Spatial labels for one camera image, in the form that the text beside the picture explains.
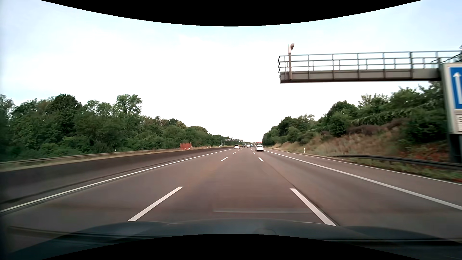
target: sky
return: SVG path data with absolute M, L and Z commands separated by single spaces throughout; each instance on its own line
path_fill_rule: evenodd
M 390 95 L 428 82 L 280 84 L 278 57 L 297 54 L 458 50 L 460 0 L 421 0 L 297 24 L 164 24 L 40 0 L 1 2 L 0 93 L 15 104 L 59 94 L 113 104 L 137 94 L 142 113 L 261 141 L 284 117 L 318 119 L 337 101 Z

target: overhead sign gantry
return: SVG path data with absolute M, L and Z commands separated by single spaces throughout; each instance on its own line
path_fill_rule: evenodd
M 451 160 L 462 163 L 462 53 L 459 50 L 279 56 L 281 83 L 440 81 L 448 113 Z
M 221 140 L 221 145 L 223 145 L 223 142 L 244 142 L 244 140 L 240 140 L 239 138 L 238 139 L 234 139 L 234 138 L 224 139 L 224 140 Z

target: lane marking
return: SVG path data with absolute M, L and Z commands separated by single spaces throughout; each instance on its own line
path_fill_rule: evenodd
M 229 151 L 229 150 L 230 150 L 230 149 L 228 149 L 228 150 L 223 150 L 223 151 L 219 151 L 219 152 L 214 152 L 214 153 L 206 154 L 206 155 L 213 155 L 213 154 L 216 154 L 216 153 L 221 153 L 221 152 L 225 152 L 225 151 Z M 191 159 L 203 157 L 203 156 L 206 156 L 206 155 L 200 155 L 200 156 L 196 156 L 196 157 L 193 157 L 193 158 L 184 159 L 184 160 L 181 160 L 181 161 L 187 161 L 187 160 L 191 160 Z M 126 174 L 126 175 L 122 175 L 122 176 L 119 176 L 119 177 L 111 178 L 111 179 L 109 179 L 109 180 L 102 180 L 102 181 L 99 181 L 99 182 L 96 182 L 96 183 L 88 184 L 88 185 L 85 185 L 85 186 L 82 186 L 82 187 L 79 187 L 79 188 L 75 188 L 75 189 L 71 189 L 71 190 L 68 190 L 68 191 L 65 191 L 65 192 L 60 192 L 60 193 L 57 193 L 57 194 L 54 194 L 54 195 L 50 195 L 50 196 L 47 196 L 47 197 L 44 197 L 44 198 L 40 198 L 40 199 L 36 199 L 36 200 L 30 201 L 30 202 L 26 202 L 26 203 L 23 203 L 23 204 L 20 204 L 20 205 L 11 207 L 11 208 L 7 208 L 7 209 L 4 209 L 4 210 L 0 210 L 0 213 L 3 213 L 3 212 L 5 212 L 5 211 L 9 211 L 9 210 L 13 210 L 13 209 L 16 209 L 16 208 L 19 208 L 19 207 L 24 207 L 24 206 L 26 206 L 26 205 L 30 205 L 30 204 L 32 204 L 32 203 L 40 202 L 40 201 L 43 201 L 43 200 L 46 200 L 46 199 L 49 199 L 49 198 L 53 198 L 53 197 L 56 197 L 56 196 L 60 196 L 60 195 L 66 194 L 66 193 L 78 191 L 78 190 L 81 190 L 81 189 L 84 189 L 84 188 L 88 188 L 88 187 L 91 187 L 91 186 L 94 186 L 94 185 L 98 185 L 98 184 L 101 184 L 101 183 L 104 183 L 104 182 L 108 182 L 108 181 L 111 181 L 111 180 L 120 179 L 120 178 L 127 177 L 127 176 L 130 176 L 130 175 L 136 174 L 136 173 L 141 173 L 141 172 L 149 171 L 149 170 L 152 170 L 152 169 L 155 169 L 155 168 L 159 168 L 159 167 L 162 167 L 162 166 L 167 166 L 167 165 L 174 164 L 174 163 L 181 162 L 181 161 L 174 161 L 174 162 L 171 162 L 171 163 L 159 165 L 159 166 L 156 166 L 156 167 L 152 167 L 152 168 L 149 168 L 149 169 L 137 171 L 137 172 L 134 172 L 134 173 L 128 173 L 128 174 Z
M 289 152 L 280 151 L 280 150 L 276 150 L 276 151 L 284 152 L 284 153 L 288 153 L 288 154 L 295 154 L 295 153 L 289 153 Z M 414 176 L 414 177 L 420 177 L 420 178 L 425 178 L 425 179 L 430 179 L 430 180 L 437 180 L 437 181 L 442 181 L 442 182 L 451 183 L 451 184 L 457 184 L 457 185 L 462 186 L 462 183 L 456 183 L 456 182 L 447 181 L 447 180 L 438 180 L 438 179 L 434 179 L 434 178 L 430 178 L 430 177 L 426 177 L 426 176 L 421 176 L 421 175 L 416 175 L 416 174 L 411 174 L 411 173 L 402 173 L 402 172 L 397 172 L 397 171 L 393 171 L 393 170 L 382 169 L 382 168 L 377 168 L 377 167 L 373 167 L 373 166 L 362 165 L 362 164 L 357 164 L 357 163 L 352 163 L 352 162 L 347 162 L 347 161 L 339 161 L 339 160 L 334 160 L 334 159 L 329 159 L 329 158 L 324 158 L 324 157 L 319 157 L 319 156 L 312 156 L 312 155 L 303 155 L 303 156 L 314 157 L 314 158 L 319 158 L 319 159 L 324 159 L 324 160 L 329 160 L 329 161 L 343 162 L 343 163 L 348 163 L 348 164 L 368 167 L 368 168 L 372 168 L 372 169 L 389 171 L 389 172 L 392 172 L 392 173 L 401 173 L 401 174 L 411 175 L 411 176 Z
M 299 193 L 296 189 L 290 188 L 290 190 L 295 193 L 295 195 L 303 202 L 305 205 L 310 208 L 310 210 L 318 216 L 319 219 L 324 222 L 326 225 L 337 226 L 332 222 L 326 215 L 324 215 L 316 206 L 314 206 L 309 200 L 307 200 L 301 193 Z
M 155 206 L 159 205 L 161 202 L 163 202 L 164 200 L 166 200 L 168 197 L 170 197 L 171 195 L 173 195 L 174 193 L 176 193 L 177 191 L 179 191 L 181 188 L 183 188 L 182 186 L 176 188 L 175 190 L 169 192 L 167 195 L 163 196 L 162 198 L 158 199 L 156 202 L 154 202 L 153 204 L 149 205 L 147 208 L 143 209 L 140 213 L 136 214 L 135 216 L 133 216 L 132 218 L 130 218 L 128 221 L 136 221 L 137 219 L 139 219 L 140 217 L 142 217 L 144 214 L 146 214 L 148 211 L 152 210 Z
M 329 167 L 318 165 L 318 164 L 315 164 L 315 163 L 312 163 L 312 162 L 303 161 L 303 160 L 300 160 L 300 159 L 297 159 L 297 158 L 292 158 L 292 157 L 285 156 L 285 155 L 280 155 L 280 156 L 284 156 L 284 157 L 291 158 L 291 159 L 294 159 L 294 160 L 297 160 L 297 161 L 308 163 L 308 164 L 318 166 L 318 167 L 321 167 L 321 168 L 324 168 L 324 169 L 328 169 L 328 170 L 331 170 L 331 171 L 334 171 L 334 172 L 343 173 L 343 174 L 346 174 L 346 175 L 349 175 L 349 176 L 356 177 L 358 179 L 362 179 L 362 180 L 366 180 L 366 181 L 369 181 L 369 182 L 372 182 L 372 183 L 375 183 L 375 184 L 382 185 L 382 186 L 387 187 L 387 188 L 391 188 L 391 189 L 394 189 L 394 190 L 397 190 L 397 191 L 401 191 L 401 192 L 404 192 L 404 193 L 407 193 L 407 194 L 411 194 L 411 195 L 417 196 L 419 198 L 428 199 L 428 200 L 436 202 L 436 203 L 440 203 L 440 204 L 443 204 L 443 205 L 446 205 L 446 206 L 449 206 L 449 207 L 452 207 L 452 208 L 455 208 L 455 209 L 458 209 L 458 210 L 462 210 L 462 206 L 452 204 L 452 203 L 444 201 L 444 200 L 440 200 L 440 199 L 429 197 L 429 196 L 426 196 L 426 195 L 423 195 L 423 194 L 420 194 L 420 193 L 416 193 L 416 192 L 408 191 L 408 190 L 405 190 L 405 189 L 401 189 L 401 188 L 398 188 L 398 187 L 395 187 L 395 186 L 392 186 L 392 185 L 385 184 L 383 182 L 379 182 L 379 181 L 376 181 L 376 180 L 371 180 L 371 179 L 364 178 L 364 177 L 361 177 L 361 176 L 357 176 L 357 175 L 354 175 L 354 174 L 351 174 L 351 173 L 346 173 L 346 172 L 343 172 L 343 171 L 339 171 L 339 170 L 336 170 L 336 169 L 332 169 L 332 168 L 329 168 Z

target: dry grass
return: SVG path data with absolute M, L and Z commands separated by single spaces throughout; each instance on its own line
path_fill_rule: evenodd
M 406 151 L 401 151 L 397 140 L 399 138 L 399 129 L 394 125 L 381 127 L 381 131 L 370 135 L 350 134 L 339 138 L 330 138 L 323 141 L 326 135 L 317 134 L 308 144 L 300 145 L 298 142 L 276 144 L 275 150 L 303 153 L 304 149 L 307 154 L 332 156 L 332 155 L 383 155 L 403 158 L 414 158 L 428 161 L 448 161 L 449 152 L 447 144 L 435 142 L 424 145 L 416 145 Z M 421 167 L 417 165 L 402 164 L 396 162 L 384 162 L 368 159 L 346 159 L 347 161 L 357 164 L 368 165 L 383 169 L 389 169 L 399 172 L 413 173 L 430 178 L 462 182 L 462 172 L 445 170 L 430 167 Z

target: asphalt road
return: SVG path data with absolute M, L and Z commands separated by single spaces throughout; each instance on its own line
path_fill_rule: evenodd
M 336 160 L 227 149 L 120 176 L 6 212 L 2 222 L 74 232 L 125 221 L 263 217 L 462 237 L 462 185 Z M 59 234 L 7 235 L 16 251 Z

